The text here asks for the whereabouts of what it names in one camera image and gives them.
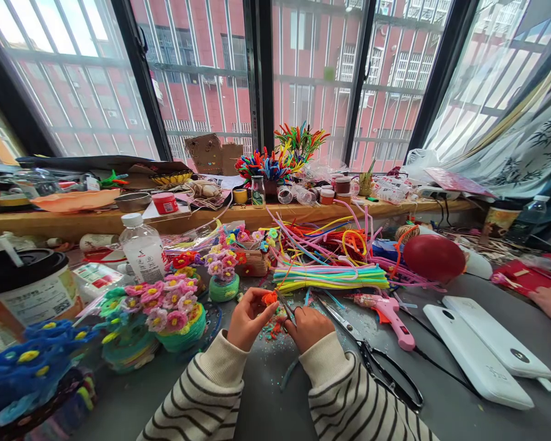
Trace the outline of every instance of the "metal bowl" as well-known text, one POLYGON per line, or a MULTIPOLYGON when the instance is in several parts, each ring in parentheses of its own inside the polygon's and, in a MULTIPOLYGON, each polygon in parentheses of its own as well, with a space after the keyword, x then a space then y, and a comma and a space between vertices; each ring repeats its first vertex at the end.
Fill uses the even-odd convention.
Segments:
POLYGON ((114 200, 116 206, 123 213, 134 213, 135 211, 144 210, 151 203, 151 195, 149 193, 128 193, 119 196, 114 200))

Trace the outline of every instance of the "ball of twine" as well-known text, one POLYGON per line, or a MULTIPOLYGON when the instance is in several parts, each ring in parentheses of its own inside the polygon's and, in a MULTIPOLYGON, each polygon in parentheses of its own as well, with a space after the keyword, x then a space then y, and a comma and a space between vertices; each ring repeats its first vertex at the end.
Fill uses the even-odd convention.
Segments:
MULTIPOLYGON (((412 225, 403 225, 401 227, 398 227, 398 229, 396 230, 396 241, 398 241, 400 239, 400 237, 406 233, 408 230, 410 230, 413 226, 412 225)), ((417 237, 419 234, 421 233, 421 230, 420 228, 415 228, 414 230, 408 232, 403 238, 402 238, 402 243, 405 244, 406 242, 408 242, 410 239, 412 239, 413 237, 417 237)))

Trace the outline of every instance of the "table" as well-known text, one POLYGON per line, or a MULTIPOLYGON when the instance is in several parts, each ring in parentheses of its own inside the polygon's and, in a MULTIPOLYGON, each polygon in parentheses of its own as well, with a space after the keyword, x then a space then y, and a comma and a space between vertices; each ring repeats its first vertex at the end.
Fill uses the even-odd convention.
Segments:
MULTIPOLYGON (((436 303, 442 297, 440 293, 421 288, 399 293, 404 302, 419 305, 411 312, 427 324, 421 306, 436 303)), ((513 298, 488 281, 467 274, 453 281, 449 294, 475 299, 551 369, 551 320, 539 309, 513 298)), ((389 325, 377 325, 373 312, 349 305, 348 300, 342 298, 341 302, 350 309, 347 319, 370 343, 387 351, 411 375, 425 399, 421 417, 442 441, 551 440, 551 394, 535 380, 518 379, 533 399, 532 410, 523 412, 480 400, 419 355, 399 349, 389 325)), ((226 304, 224 311, 233 307, 233 303, 226 304)), ((227 326, 229 314, 225 319, 227 326)), ((444 346, 405 315, 403 321, 428 356, 459 374, 444 346)), ((346 349, 357 351, 344 331, 337 330, 337 333, 346 349)), ((246 385, 236 440, 258 439, 261 434, 262 441, 281 441, 289 437, 286 424, 294 427, 294 439, 317 439, 307 399, 310 382, 300 366, 293 372, 285 391, 279 390, 283 374, 297 356, 289 337, 275 342, 256 341, 243 375, 246 385)), ((183 361, 176 361, 175 355, 164 353, 149 366, 129 375, 99 372, 100 402, 73 441, 135 439, 185 365, 183 361)))
MULTIPOLYGON (((400 205, 392 205, 386 202, 365 201, 369 214, 374 219, 386 219, 399 214, 421 213, 423 211, 440 212, 439 204, 444 207, 445 202, 421 201, 417 203, 403 202, 400 205)), ((471 210, 476 206, 467 200, 449 201, 449 212, 471 210)), ((324 225, 333 220, 351 213, 343 205, 321 205, 316 207, 300 204, 269 204, 269 210, 275 216, 280 213, 285 221, 313 222, 324 225)), ((362 219, 363 214, 357 207, 352 207, 355 214, 362 219)), ((222 210, 198 210, 190 216, 179 219, 164 220, 151 224, 162 234, 184 233, 212 221, 222 210)), ((121 221, 122 213, 118 210, 96 213, 57 214, 47 211, 34 211, 32 213, 2 213, 0 214, 0 235, 4 231, 13 232, 16 235, 39 235, 47 238, 60 237, 68 241, 78 242, 87 233, 120 234, 124 230, 121 221)), ((235 206, 226 211, 220 218, 223 223, 244 220, 247 229, 257 230, 260 227, 271 225, 273 220, 266 209, 255 209, 250 205, 235 206)))

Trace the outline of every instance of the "plastic bucket lid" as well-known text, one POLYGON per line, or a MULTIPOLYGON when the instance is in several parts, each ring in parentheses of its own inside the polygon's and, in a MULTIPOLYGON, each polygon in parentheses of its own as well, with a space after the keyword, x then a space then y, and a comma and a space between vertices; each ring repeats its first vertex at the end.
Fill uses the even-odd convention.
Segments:
POLYGON ((0 293, 38 282, 65 267, 69 259, 50 249, 19 251, 24 266, 17 268, 6 251, 0 251, 0 293))

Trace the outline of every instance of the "glass jar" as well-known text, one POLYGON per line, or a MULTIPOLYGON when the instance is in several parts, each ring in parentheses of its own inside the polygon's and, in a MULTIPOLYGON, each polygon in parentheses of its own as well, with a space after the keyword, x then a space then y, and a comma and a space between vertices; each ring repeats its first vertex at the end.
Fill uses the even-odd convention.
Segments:
POLYGON ((251 176, 251 204, 253 208, 265 207, 265 187, 263 176, 251 176))

